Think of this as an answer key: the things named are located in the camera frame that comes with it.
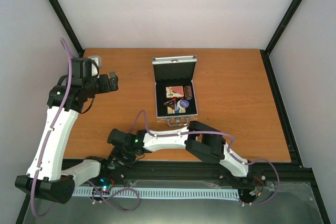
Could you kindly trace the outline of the blue gold card deck box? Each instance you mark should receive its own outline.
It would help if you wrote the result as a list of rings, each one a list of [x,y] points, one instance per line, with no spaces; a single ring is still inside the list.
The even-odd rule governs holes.
[[[181,108],[180,106],[176,106],[176,108],[171,108],[171,107],[167,107],[167,113],[168,114],[184,114],[186,113],[186,109],[185,108]]]

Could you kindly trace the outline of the red yellow card deck box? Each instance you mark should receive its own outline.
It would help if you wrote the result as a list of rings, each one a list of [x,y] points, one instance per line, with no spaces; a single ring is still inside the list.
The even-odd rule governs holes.
[[[184,97],[183,86],[169,86],[165,87],[166,98],[182,98]]]

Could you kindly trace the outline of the red black triangular chip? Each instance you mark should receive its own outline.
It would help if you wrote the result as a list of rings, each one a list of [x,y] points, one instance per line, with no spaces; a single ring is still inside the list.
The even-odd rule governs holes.
[[[175,107],[176,107],[176,98],[173,98],[173,99],[171,99],[169,101],[164,102],[164,105],[166,107],[169,107],[169,108],[175,110]]]

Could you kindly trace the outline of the purple round blind button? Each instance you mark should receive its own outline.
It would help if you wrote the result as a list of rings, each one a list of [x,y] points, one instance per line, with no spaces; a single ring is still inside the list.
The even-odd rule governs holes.
[[[189,107],[189,105],[190,105],[189,101],[185,99],[181,99],[177,102],[177,106],[181,109],[186,109]]]

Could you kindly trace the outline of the clear round dealer button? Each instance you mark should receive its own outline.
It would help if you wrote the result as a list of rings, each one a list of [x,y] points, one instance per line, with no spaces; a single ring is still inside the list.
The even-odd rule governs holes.
[[[116,169],[117,166],[114,162],[111,162],[110,164],[108,164],[108,169]]]

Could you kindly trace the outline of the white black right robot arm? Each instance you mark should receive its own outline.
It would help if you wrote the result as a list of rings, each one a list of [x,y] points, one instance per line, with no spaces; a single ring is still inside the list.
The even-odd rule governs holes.
[[[145,129],[132,134],[113,129],[107,142],[113,146],[111,159],[126,167],[131,167],[145,154],[181,149],[204,163],[222,165],[234,177],[247,177],[248,160],[230,149],[226,136],[204,123],[191,121],[188,126],[169,131]]]

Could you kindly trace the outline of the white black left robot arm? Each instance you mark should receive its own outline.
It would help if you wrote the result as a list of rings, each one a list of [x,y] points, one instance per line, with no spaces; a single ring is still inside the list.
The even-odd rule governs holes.
[[[97,94],[118,89],[114,72],[100,74],[101,57],[72,58],[69,76],[62,76],[47,101],[47,119],[41,141],[25,175],[18,175],[15,187],[36,198],[65,204],[74,189],[90,179],[97,183],[108,180],[108,162],[89,156],[80,164],[62,169],[62,160],[71,129],[84,114],[84,103]]]

